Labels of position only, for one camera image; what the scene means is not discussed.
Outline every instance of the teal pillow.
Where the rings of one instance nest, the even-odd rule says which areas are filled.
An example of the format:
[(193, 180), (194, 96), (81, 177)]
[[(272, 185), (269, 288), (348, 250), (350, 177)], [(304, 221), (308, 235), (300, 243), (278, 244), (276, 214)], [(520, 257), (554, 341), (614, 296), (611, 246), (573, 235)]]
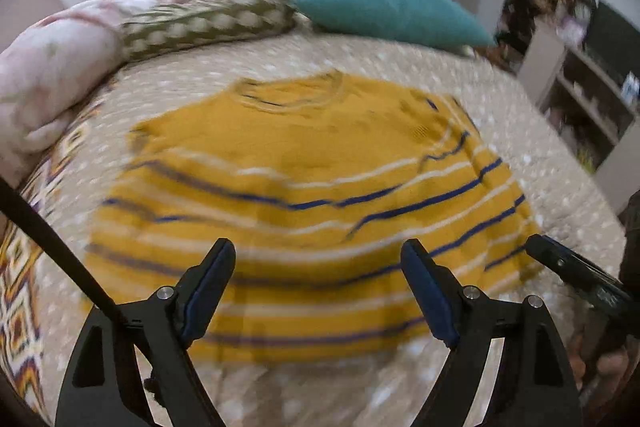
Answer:
[(331, 32), (452, 50), (495, 46), (478, 19), (454, 0), (292, 0)]

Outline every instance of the beige patterned bedsheet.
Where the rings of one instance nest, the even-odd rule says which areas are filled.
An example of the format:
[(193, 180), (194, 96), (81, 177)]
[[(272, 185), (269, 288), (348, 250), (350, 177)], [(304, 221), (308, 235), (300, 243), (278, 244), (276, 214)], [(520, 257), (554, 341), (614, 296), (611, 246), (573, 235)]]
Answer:
[[(124, 68), (58, 184), (49, 222), (82, 257), (91, 212), (129, 160), (125, 137), (133, 124), (216, 93), (241, 76), (270, 80), (331, 68), (455, 94), (485, 142), (511, 165), (543, 230), (617, 273), (624, 246), (622, 229), (591, 179), (513, 78), (484, 60), (420, 46), (303, 32), (198, 48)], [(42, 384), (53, 416), (84, 316), (78, 289), (49, 259), (42, 257), (37, 273), (37, 314), (45, 346)], [(569, 289), (544, 271), (502, 298), (521, 301), (530, 293), (545, 299), (566, 339), (580, 308)], [(428, 337), (393, 352), (337, 362), (274, 367), (200, 363), (197, 369), (229, 427), (402, 426), (414, 419), (446, 356), (444, 345)], [(497, 349), (492, 349), (489, 380), (498, 360)], [(480, 422), (489, 396), (490, 382), (483, 381), (468, 425)], [(169, 424), (161, 408), (154, 407), (154, 412), (157, 421)]]

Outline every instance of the blue gripper pad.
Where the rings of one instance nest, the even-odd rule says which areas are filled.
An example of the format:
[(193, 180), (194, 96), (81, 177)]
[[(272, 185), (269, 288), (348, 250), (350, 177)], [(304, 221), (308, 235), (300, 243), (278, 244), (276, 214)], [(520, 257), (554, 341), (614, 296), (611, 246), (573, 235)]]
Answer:
[[(402, 273), (414, 293), (415, 300), (418, 302), (433, 336), (443, 341), (447, 347), (455, 347), (460, 339), (460, 334), (456, 329), (456, 318), (452, 306), (434, 277), (434, 273), (420, 258), (417, 248), (422, 247), (416, 240), (406, 241), (402, 245), (400, 253)], [(437, 267), (433, 262), (431, 262), (431, 266)]]
[(228, 239), (219, 239), (204, 261), (187, 270), (176, 285), (182, 307), (180, 340), (184, 346), (201, 339), (213, 318), (226, 284), (236, 265), (236, 250)]

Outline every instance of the yellow striped sweater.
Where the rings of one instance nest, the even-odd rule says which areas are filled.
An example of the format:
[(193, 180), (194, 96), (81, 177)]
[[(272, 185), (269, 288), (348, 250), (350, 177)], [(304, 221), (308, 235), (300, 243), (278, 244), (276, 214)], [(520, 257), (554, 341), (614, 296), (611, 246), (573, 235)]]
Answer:
[(408, 238), (488, 292), (537, 268), (529, 204), (452, 96), (338, 71), (241, 80), (132, 136), (86, 262), (126, 302), (231, 239), (236, 272), (192, 356), (308, 360), (424, 334)]

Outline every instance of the crumpled blanket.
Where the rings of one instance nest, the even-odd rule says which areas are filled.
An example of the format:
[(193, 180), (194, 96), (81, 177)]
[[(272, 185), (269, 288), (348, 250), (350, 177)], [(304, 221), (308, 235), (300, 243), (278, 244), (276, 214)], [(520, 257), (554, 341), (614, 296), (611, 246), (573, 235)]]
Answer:
[(120, 25), (180, 0), (89, 0), (27, 28), (0, 54), (0, 176), (16, 187), (124, 61)]

